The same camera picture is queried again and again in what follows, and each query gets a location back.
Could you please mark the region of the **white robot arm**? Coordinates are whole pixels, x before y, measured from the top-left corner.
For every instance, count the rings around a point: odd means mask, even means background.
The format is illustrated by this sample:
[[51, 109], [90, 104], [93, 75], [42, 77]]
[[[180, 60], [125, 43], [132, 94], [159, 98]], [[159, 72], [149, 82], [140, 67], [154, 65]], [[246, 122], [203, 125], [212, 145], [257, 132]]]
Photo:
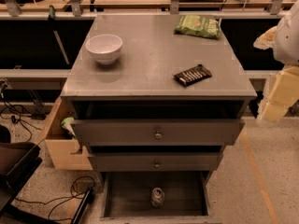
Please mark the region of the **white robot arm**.
[[260, 35], [253, 43], [257, 49], [272, 49], [283, 69], [270, 77], [258, 111], [263, 123], [278, 123], [299, 100], [299, 1], [281, 18], [278, 25]]

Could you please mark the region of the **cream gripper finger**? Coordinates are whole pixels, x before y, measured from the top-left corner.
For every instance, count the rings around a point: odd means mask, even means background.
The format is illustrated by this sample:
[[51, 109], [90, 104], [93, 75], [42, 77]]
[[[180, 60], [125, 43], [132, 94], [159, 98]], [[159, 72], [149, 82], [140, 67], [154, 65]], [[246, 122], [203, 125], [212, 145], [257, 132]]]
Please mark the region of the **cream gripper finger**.
[[253, 47], [256, 49], [271, 49], [271, 48], [273, 48], [276, 30], [277, 30], [276, 26], [268, 29], [265, 33], [260, 35], [254, 41]]
[[264, 98], [261, 119], [279, 122], [299, 100], [299, 67], [286, 66], [281, 70], [276, 75], [270, 93]]

